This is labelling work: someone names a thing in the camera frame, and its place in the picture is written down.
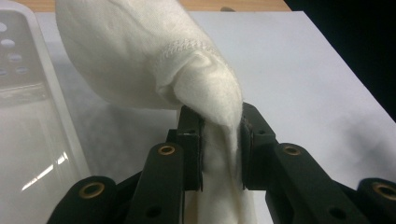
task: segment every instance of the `wooden table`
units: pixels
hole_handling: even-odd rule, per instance
[[[14,0],[34,12],[53,12],[55,0]],[[283,0],[180,0],[189,11],[220,11],[222,7],[235,11],[290,11]]]

